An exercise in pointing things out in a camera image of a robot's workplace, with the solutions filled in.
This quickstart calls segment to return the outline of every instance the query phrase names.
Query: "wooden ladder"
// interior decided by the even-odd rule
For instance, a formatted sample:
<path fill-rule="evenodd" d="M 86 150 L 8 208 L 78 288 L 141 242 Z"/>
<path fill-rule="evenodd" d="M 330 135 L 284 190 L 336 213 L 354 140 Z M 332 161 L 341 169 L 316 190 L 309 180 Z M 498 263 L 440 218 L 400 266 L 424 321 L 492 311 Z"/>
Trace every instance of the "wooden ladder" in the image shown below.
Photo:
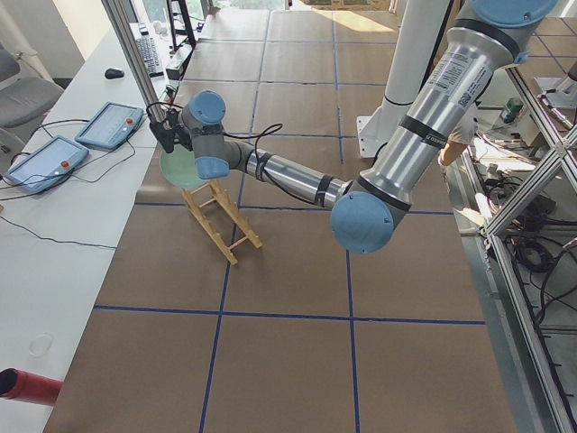
<path fill-rule="evenodd" d="M 211 198 L 205 203 L 198 205 L 194 200 L 194 196 L 201 192 L 203 189 L 209 188 Z M 248 220 L 241 215 L 238 207 L 231 201 L 228 197 L 226 191 L 221 187 L 218 180 L 210 180 L 205 183 L 202 187 L 197 189 L 182 189 L 182 197 L 187 203 L 188 210 L 197 219 L 198 223 L 205 229 L 206 233 L 215 242 L 216 246 L 224 254 L 224 257 L 231 263 L 237 264 L 238 260 L 233 254 L 233 249 L 238 245 L 242 244 L 247 239 L 252 242 L 255 248 L 261 248 L 261 239 L 254 233 Z M 210 223 L 205 213 L 203 212 L 203 207 L 210 205 L 212 203 L 218 203 L 222 209 L 228 214 L 228 216 L 236 223 L 236 225 L 243 231 L 244 237 L 236 241 L 231 245 L 227 245 L 223 237 L 218 233 L 213 225 Z"/>

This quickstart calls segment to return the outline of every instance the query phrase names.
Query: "white wall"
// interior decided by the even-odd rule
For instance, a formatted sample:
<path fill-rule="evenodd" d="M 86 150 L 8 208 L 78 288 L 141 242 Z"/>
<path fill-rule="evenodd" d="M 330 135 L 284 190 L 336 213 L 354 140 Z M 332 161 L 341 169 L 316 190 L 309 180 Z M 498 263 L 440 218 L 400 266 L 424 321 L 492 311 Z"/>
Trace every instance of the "white wall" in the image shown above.
<path fill-rule="evenodd" d="M 87 59 L 111 27 L 102 2 L 100 0 L 52 1 L 68 26 L 82 57 Z"/>
<path fill-rule="evenodd" d="M 549 16 L 574 17 L 577 16 L 576 0 L 559 0 Z"/>
<path fill-rule="evenodd" d="M 72 78 L 84 58 L 52 0 L 0 0 L 54 78 Z M 13 43 L 3 44 L 13 51 Z"/>

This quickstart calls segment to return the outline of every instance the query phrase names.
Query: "office chair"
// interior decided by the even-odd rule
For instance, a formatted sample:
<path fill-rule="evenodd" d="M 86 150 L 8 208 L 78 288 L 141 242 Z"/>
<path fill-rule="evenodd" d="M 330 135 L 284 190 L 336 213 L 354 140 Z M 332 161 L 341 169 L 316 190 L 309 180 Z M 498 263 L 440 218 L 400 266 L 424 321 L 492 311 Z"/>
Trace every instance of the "office chair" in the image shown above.
<path fill-rule="evenodd" d="M 20 65 L 0 44 L 0 83 L 20 72 Z M 64 90 L 37 77 L 22 77 L 0 89 L 0 127 L 15 128 L 39 118 Z"/>
<path fill-rule="evenodd" d="M 8 171 L 12 159 L 23 147 L 24 142 L 16 134 L 0 128 L 0 175 Z"/>

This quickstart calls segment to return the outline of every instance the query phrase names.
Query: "computer mouse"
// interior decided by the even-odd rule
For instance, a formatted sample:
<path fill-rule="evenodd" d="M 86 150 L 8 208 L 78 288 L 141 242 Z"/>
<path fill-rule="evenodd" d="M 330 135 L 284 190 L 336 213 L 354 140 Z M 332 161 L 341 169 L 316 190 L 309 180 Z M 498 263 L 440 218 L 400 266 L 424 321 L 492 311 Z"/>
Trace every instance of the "computer mouse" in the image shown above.
<path fill-rule="evenodd" d="M 124 76 L 124 71 L 120 68 L 108 68 L 105 71 L 105 77 L 107 79 L 122 78 Z"/>

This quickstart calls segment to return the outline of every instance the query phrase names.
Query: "white desk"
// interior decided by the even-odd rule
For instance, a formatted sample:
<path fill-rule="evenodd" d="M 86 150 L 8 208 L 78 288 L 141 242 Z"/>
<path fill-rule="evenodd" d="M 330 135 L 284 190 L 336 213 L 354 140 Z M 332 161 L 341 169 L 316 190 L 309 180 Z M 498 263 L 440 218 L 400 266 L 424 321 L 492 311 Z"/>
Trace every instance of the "white desk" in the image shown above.
<path fill-rule="evenodd" d="M 124 78 L 105 79 L 104 71 L 109 67 L 122 68 Z M 152 81 L 160 95 L 165 78 Z M 45 123 L 89 119 L 106 101 L 144 106 L 112 30 L 70 83 Z M 81 127 L 81 124 L 55 125 L 50 131 L 73 139 Z M 25 150 L 31 152 L 48 139 L 45 132 L 39 131 Z M 37 197 L 0 202 L 5 206 L 2 216 L 40 235 L 116 246 L 156 146 L 148 121 L 130 141 L 136 154 L 98 183 L 70 179 Z M 131 152 L 124 144 L 78 175 L 95 179 Z M 101 154 L 91 150 L 89 158 Z M 23 194 L 19 189 L 0 190 L 0 198 Z M 0 239 L 0 370 L 13 367 L 62 380 L 114 250 L 42 241 L 5 221 L 0 221 Z M 30 343 L 42 333 L 50 333 L 53 344 L 46 355 L 34 357 L 29 352 Z M 42 431 L 50 411 L 49 407 L 0 400 L 0 431 Z"/>

